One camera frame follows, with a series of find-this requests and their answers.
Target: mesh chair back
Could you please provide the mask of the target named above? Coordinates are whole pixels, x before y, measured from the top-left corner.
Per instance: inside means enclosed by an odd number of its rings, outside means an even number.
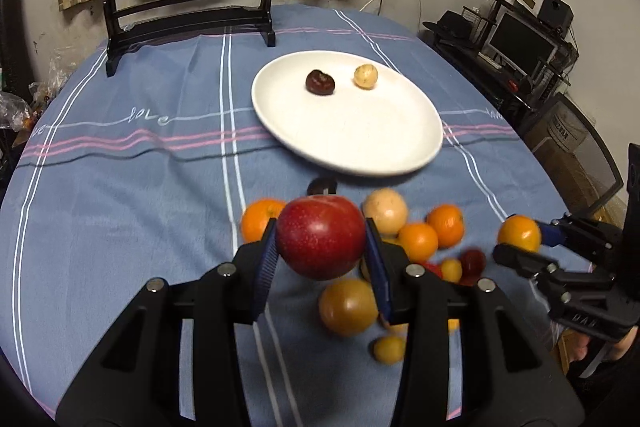
[[[526,121],[520,136],[576,216],[593,216],[623,187],[602,138],[563,94],[549,99]]]

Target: person's hand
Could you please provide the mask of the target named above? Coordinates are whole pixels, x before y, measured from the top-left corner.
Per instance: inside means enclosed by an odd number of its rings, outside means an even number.
[[[638,326],[633,327],[624,339],[611,348],[606,360],[619,360],[624,357],[625,353],[634,343],[636,334],[638,334]],[[583,360],[584,357],[587,356],[590,340],[591,337],[583,333],[571,331],[571,334],[567,339],[567,355],[569,356],[569,363],[575,362],[576,360]]]

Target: monitor screen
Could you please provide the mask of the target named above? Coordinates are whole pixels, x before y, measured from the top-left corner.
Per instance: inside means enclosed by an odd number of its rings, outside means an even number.
[[[549,60],[556,48],[508,13],[502,17],[489,44],[529,76],[535,73],[539,59]]]

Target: white plate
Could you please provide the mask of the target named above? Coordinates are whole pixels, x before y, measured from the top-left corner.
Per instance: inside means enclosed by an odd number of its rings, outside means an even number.
[[[367,63],[378,69],[371,90],[353,83],[355,69]],[[334,78],[333,94],[306,90],[312,70]],[[442,122],[431,100],[402,74],[357,55],[311,51],[276,58],[255,75],[251,98],[273,136],[338,171],[405,174],[433,160],[442,147]]]

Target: computer monitor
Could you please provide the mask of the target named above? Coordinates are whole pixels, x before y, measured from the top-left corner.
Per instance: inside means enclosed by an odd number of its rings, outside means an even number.
[[[547,62],[558,49],[531,26],[505,12],[489,40],[489,47],[511,67],[533,77],[540,60]]]

